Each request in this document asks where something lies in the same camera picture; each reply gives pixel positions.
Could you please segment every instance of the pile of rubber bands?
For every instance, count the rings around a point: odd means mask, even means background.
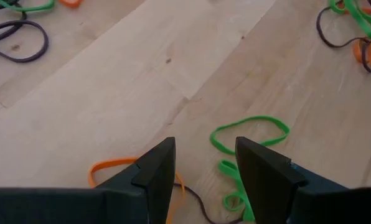
[[[350,39],[341,45],[329,42],[321,29],[322,14],[329,10],[338,14],[350,14],[367,36]],[[371,73],[371,8],[360,7],[358,0],[343,0],[338,2],[336,0],[329,0],[329,6],[324,8],[317,16],[316,27],[320,38],[329,47],[341,48],[353,42],[353,55],[356,61],[362,63],[364,69]]]
[[[46,31],[43,29],[42,26],[40,26],[38,23],[33,21],[27,20],[27,12],[34,12],[34,11],[45,11],[45,10],[51,10],[54,8],[54,2],[55,0],[49,0],[48,3],[42,5],[42,6],[35,6],[35,7],[22,7],[19,3],[19,0],[0,0],[0,10],[7,8],[12,11],[20,12],[21,17],[19,20],[15,21],[8,21],[3,22],[0,24],[0,30],[10,27],[10,29],[0,33],[0,40],[3,40],[13,34],[15,34],[23,25],[33,26],[40,30],[40,32],[43,35],[43,46],[40,48],[38,52],[36,52],[34,55],[26,58],[14,58],[11,56],[6,55],[5,53],[0,51],[0,56],[16,63],[27,63],[27,62],[33,62],[43,56],[43,54],[46,53],[47,49],[49,48],[49,37],[47,36]],[[80,5],[82,0],[76,0],[76,1],[67,1],[67,0],[59,0],[60,3],[63,5],[70,7],[70,8],[76,8]]]

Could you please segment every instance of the wooden floor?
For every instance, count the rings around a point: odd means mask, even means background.
[[[291,127],[274,150],[348,187],[371,185],[371,74],[350,47],[321,42],[315,21],[325,5],[85,0],[74,11],[31,15],[49,33],[50,49],[25,65],[0,58],[0,186],[88,187],[94,162],[140,155],[175,136],[176,169],[208,214],[224,221],[235,216],[221,206],[234,185],[216,165],[235,158],[211,146],[209,134],[258,114]],[[0,11],[0,21],[17,16]],[[322,25],[338,43],[361,34],[330,12]],[[30,55],[39,36],[26,28],[0,49]],[[236,136],[277,134],[255,122],[219,138],[233,147]],[[188,198],[174,223],[202,219]]]

